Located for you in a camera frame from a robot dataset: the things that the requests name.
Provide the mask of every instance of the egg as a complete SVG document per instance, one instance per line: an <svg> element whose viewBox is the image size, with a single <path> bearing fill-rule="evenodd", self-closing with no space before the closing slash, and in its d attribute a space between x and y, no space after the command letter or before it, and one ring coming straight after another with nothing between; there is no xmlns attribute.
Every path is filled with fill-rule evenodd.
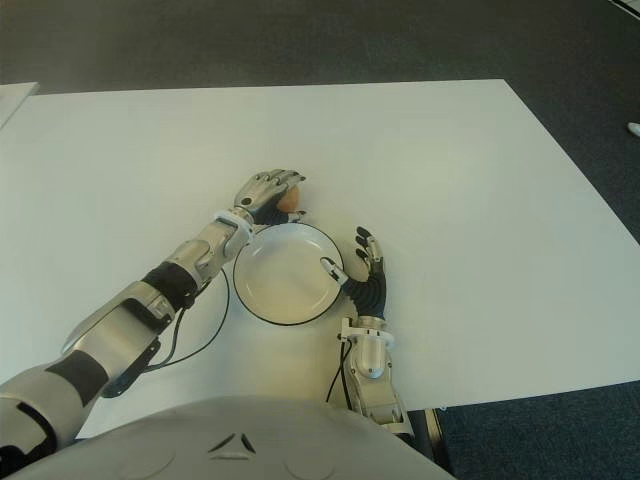
<svg viewBox="0 0 640 480"><path fill-rule="evenodd" d="M278 202L278 209L283 212L292 213L298 208L298 201L300 200L300 190L297 186L293 187L287 192L287 194Z"/></svg>

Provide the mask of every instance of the gray carpet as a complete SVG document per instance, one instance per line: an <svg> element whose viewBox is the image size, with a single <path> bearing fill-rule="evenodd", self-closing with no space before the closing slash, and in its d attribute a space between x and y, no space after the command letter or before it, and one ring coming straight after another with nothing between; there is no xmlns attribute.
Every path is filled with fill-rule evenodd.
<svg viewBox="0 0 640 480"><path fill-rule="evenodd" d="M640 478L640 383L439 411L461 480Z"/></svg>
<svg viewBox="0 0 640 480"><path fill-rule="evenodd" d="M640 239L640 21L606 0L2 0L41 93L505 78ZM461 478L640 478L638 384L450 409Z"/></svg>

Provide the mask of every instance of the wire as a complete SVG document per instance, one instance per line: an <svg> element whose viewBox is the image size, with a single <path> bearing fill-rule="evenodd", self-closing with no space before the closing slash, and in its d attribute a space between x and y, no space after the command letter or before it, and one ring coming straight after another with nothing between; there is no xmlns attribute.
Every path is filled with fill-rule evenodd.
<svg viewBox="0 0 640 480"><path fill-rule="evenodd" d="M351 343L351 340L347 339L347 342L349 342L349 348L347 349L347 353L344 353L344 343L340 345L340 365L338 365L338 370L336 371L336 374L333 376L333 380L331 381L331 386L329 387L329 391L327 392L327 398L325 398L324 401L329 402L329 398L331 398L331 392L333 391L333 387L336 384L338 375L340 374L340 372L342 372L342 378L343 378L342 387L344 388L344 395L345 395L345 398L347 399L347 405L349 406L349 409L351 409L351 400L349 399L349 394L347 393L346 380L344 380L344 361L349 356L349 352L351 352L351 347L353 347L353 344Z"/></svg>
<svg viewBox="0 0 640 480"><path fill-rule="evenodd" d="M351 410L351 399L349 398L349 390L347 390L347 380L344 375L344 360L347 358L347 355L349 355L349 352L351 351L351 347L353 346L353 344L351 343L351 340L348 340L348 342L349 342L349 351L345 354L344 358L340 362L340 377L342 378L342 391L344 392L344 399L347 402L347 408Z"/></svg>
<svg viewBox="0 0 640 480"><path fill-rule="evenodd" d="M173 329L173 340L171 343L171 350L169 352L169 355L167 355L167 357L161 361L160 363L157 363L155 365L149 365L147 368L145 368L143 373L147 373L147 372L153 372L155 370L159 370L161 368L164 367L168 367L170 365L175 365L176 363L180 363L183 362L191 357L193 357L194 355L200 353L202 350L204 350L205 348L207 348L209 345L211 345L213 343L213 341L218 337L218 334L220 333L220 330L222 330L222 326L224 325L225 320L227 319L227 314L229 313L229 303L231 300L231 290L229 288L229 277L227 277L227 272L224 271L224 269L220 270L222 272L222 275L224 276L224 281L225 284L227 286L227 303L224 307L224 314L222 315L222 321L220 322L220 325L218 325L218 328L216 329L215 333L213 334L213 336L207 341L207 343L205 343L202 347L198 348L197 350L195 350L194 352L191 352L188 355L185 355L182 358L179 358L178 360L173 360L170 361L173 358L173 354L176 351L176 346L178 344L178 334L180 331L180 324L182 323L182 318L184 316L184 312L186 311L186 309L182 309L180 311L180 315L178 316L178 319L176 320L176 325ZM195 298L198 298L200 296L200 294L202 292L204 292L204 290L210 285L211 282L207 282L199 291L198 293L196 293Z"/></svg>

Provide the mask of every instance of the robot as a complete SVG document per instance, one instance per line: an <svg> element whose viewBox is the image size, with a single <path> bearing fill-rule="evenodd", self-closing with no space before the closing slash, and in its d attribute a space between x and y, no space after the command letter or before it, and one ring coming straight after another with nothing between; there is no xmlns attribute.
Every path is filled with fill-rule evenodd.
<svg viewBox="0 0 640 480"><path fill-rule="evenodd" d="M231 209L215 214L199 235L81 322L60 358L0 385L0 477L452 478L405 443L413 431L391 383L384 259L362 227L356 253L367 264L366 282L319 259L358 313L343 319L338 335L348 409L223 397L76 441L98 397L122 394L149 367L159 335L251 241L255 226L302 218L304 212L285 213L277 205L303 180L280 169L252 176Z"/></svg>

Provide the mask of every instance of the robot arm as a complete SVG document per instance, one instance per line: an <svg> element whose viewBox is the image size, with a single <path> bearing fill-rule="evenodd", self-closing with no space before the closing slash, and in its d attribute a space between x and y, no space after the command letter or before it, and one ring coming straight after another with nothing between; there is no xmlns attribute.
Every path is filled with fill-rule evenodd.
<svg viewBox="0 0 640 480"><path fill-rule="evenodd" d="M100 395L126 390L157 353L158 336L251 240L254 224L299 220L304 212L277 205L302 180L290 170L251 177L232 209L80 323L59 359L0 385L0 477L72 443Z"/></svg>
<svg viewBox="0 0 640 480"><path fill-rule="evenodd" d="M357 248L356 254L365 262L369 272L365 282L349 277L330 258L320 260L327 273L351 298L358 313L355 319L342 320L339 335L341 342L351 343L343 365L346 394L353 411L406 440L413 437L413 430L407 411L391 383L389 350L394 340L384 319L387 296L384 258L371 233L358 227L357 234L356 242L362 248Z"/></svg>

